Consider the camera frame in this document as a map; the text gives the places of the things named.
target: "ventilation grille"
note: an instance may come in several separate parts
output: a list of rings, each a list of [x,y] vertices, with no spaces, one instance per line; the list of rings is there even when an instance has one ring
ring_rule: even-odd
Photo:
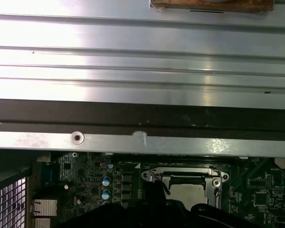
[[[0,190],[0,228],[24,228],[25,182],[23,178]]]

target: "microchip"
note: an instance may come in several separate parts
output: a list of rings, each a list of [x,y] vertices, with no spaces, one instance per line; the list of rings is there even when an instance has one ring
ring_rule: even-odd
[[[98,188],[91,188],[91,193],[93,195],[98,195],[99,194],[99,189]]]
[[[63,168],[65,170],[70,170],[71,169],[71,164],[70,163],[64,163]]]
[[[130,175],[123,175],[122,182],[124,182],[124,183],[131,183],[132,182],[132,176],[130,176]]]
[[[131,194],[130,193],[123,193],[122,194],[122,201],[130,200],[130,199],[131,199]]]
[[[266,206],[266,205],[267,205],[267,192],[256,192],[255,206]]]
[[[131,184],[123,184],[122,191],[131,191]]]
[[[252,189],[263,189],[266,187],[265,179],[249,179],[248,186]]]

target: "sheet metal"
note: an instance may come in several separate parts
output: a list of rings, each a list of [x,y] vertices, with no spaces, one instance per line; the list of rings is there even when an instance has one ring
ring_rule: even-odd
[[[285,3],[1,0],[0,98],[285,109]]]
[[[78,152],[285,157],[285,141],[85,134],[80,145],[67,133],[0,132],[0,148]]]

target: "screw hole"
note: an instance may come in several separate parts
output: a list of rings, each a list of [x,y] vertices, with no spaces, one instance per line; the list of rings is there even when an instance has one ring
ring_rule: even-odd
[[[80,140],[80,135],[75,135],[75,137],[74,137],[74,139],[76,140],[76,141],[79,141]]]

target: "motherboard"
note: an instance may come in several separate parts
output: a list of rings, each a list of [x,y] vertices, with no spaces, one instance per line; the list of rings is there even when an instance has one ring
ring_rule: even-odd
[[[285,167],[273,158],[70,152],[54,156],[44,170],[44,186],[63,192],[59,222],[107,203],[134,206],[143,197],[143,183],[160,179],[167,196],[189,210],[208,203],[263,227],[285,227]]]

